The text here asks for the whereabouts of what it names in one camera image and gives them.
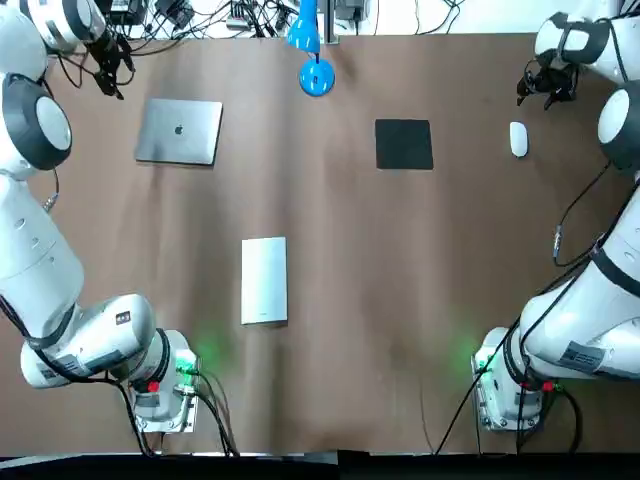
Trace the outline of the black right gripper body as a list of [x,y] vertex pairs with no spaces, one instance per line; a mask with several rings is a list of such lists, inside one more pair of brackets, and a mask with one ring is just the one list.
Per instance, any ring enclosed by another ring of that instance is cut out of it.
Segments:
[[560,68],[550,63],[535,60],[539,67],[536,74],[532,74],[529,90],[533,94],[549,94],[554,96],[575,96],[580,77],[580,67],[576,64],[565,64]]

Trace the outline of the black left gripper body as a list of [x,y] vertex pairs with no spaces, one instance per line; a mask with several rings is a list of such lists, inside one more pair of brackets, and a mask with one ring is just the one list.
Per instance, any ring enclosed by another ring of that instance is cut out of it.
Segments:
[[89,54],[97,63],[99,69],[118,70],[123,51],[130,51],[126,38],[120,33],[103,32],[101,36],[92,42],[85,44]]

